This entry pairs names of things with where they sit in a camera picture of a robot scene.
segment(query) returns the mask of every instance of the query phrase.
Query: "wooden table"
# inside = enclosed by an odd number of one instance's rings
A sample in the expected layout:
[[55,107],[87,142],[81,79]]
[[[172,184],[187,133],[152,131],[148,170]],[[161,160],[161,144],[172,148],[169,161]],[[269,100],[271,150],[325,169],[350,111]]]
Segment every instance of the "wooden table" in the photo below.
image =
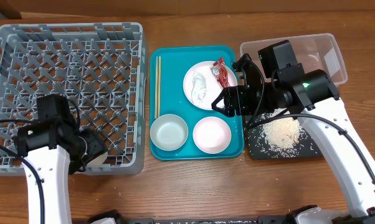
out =
[[[0,21],[0,26],[131,21],[143,25],[150,52],[161,47],[224,44],[239,57],[240,44],[246,41],[333,34],[349,77],[339,87],[341,97],[375,158],[375,11],[53,18]],[[346,209],[324,159],[253,161],[246,150],[234,159],[162,162],[151,155],[149,145],[147,122],[145,168],[138,175],[70,176],[72,217],[88,218],[114,208],[127,218],[155,219],[278,215],[309,204]],[[0,223],[27,223],[27,218],[25,178],[0,177]]]

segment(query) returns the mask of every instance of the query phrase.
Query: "pink bowl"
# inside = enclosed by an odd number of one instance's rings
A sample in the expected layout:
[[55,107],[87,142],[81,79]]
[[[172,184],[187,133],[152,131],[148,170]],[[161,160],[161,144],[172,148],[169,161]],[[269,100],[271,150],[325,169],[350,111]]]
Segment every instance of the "pink bowl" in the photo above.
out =
[[225,150],[232,140],[232,132],[227,123],[220,118],[201,119],[193,129],[193,141],[203,152],[217,154]]

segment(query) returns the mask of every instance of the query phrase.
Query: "wooden chopstick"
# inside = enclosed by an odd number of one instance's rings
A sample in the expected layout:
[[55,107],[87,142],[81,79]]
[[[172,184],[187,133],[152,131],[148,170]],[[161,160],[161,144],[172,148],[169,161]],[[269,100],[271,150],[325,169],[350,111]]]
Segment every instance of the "wooden chopstick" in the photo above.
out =
[[156,93],[155,93],[155,105],[154,105],[154,109],[155,109],[155,112],[154,112],[154,118],[157,119],[158,117],[158,57],[156,57]]
[[161,99],[161,56],[158,57],[158,116],[160,116],[160,99]]

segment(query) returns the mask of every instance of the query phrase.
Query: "teal tray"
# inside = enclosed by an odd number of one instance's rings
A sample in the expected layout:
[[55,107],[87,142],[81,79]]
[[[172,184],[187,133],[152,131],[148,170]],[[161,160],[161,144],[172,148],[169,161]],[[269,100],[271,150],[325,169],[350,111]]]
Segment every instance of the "teal tray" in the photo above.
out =
[[[156,57],[161,56],[161,106],[160,115],[175,114],[185,120],[189,136],[185,144],[175,151],[158,149],[150,141],[150,149],[155,157],[164,161],[181,159],[219,159],[238,156],[244,148],[242,117],[228,118],[215,111],[195,107],[185,97],[183,79],[186,72],[195,64],[203,61],[216,61],[223,57],[225,64],[232,68],[235,61],[233,50],[227,46],[175,47],[158,49],[150,58],[150,127],[154,122],[156,91]],[[193,129],[201,119],[215,116],[223,119],[232,131],[232,140],[227,149],[218,154],[202,152],[193,141]]]

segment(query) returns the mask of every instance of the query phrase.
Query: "crate compartment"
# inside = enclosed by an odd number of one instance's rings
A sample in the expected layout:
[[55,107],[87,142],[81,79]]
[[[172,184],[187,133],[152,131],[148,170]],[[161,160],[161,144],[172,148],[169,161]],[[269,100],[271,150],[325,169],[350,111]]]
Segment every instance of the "crate compartment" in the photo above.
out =
[[[137,174],[143,168],[147,43],[138,23],[0,27],[0,119],[37,119],[36,99],[60,94],[78,104],[81,129],[103,134],[108,159],[85,174]],[[72,113],[77,112],[72,106]],[[0,143],[23,124],[0,124]],[[0,150],[0,175],[23,175]]]

